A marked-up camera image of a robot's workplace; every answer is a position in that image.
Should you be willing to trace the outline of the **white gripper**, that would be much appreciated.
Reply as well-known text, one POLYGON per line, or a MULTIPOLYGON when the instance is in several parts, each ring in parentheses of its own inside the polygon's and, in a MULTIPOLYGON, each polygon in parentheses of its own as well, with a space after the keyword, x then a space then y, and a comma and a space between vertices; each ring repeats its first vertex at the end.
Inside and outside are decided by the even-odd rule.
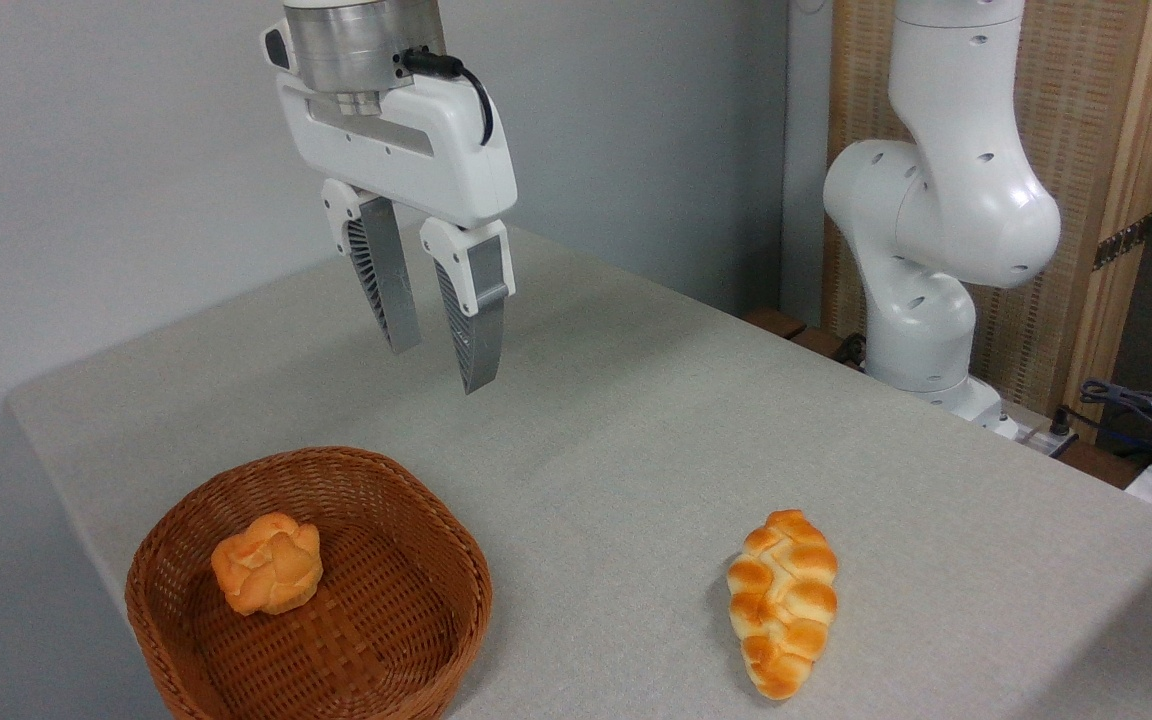
POLYGON ((392 204, 397 200, 434 215, 422 223, 420 243, 435 263, 463 391, 470 395, 493 382, 506 300, 516 291, 508 233, 495 219, 518 194, 502 127, 494 128, 488 145, 482 143, 475 88, 419 76, 384 94, 374 118, 348 118, 338 101, 314 94, 291 74, 276 74, 276 91, 294 146, 329 177, 321 199, 334 245, 351 260, 391 350, 420 344, 392 204), (457 225, 484 227, 465 232, 457 225))

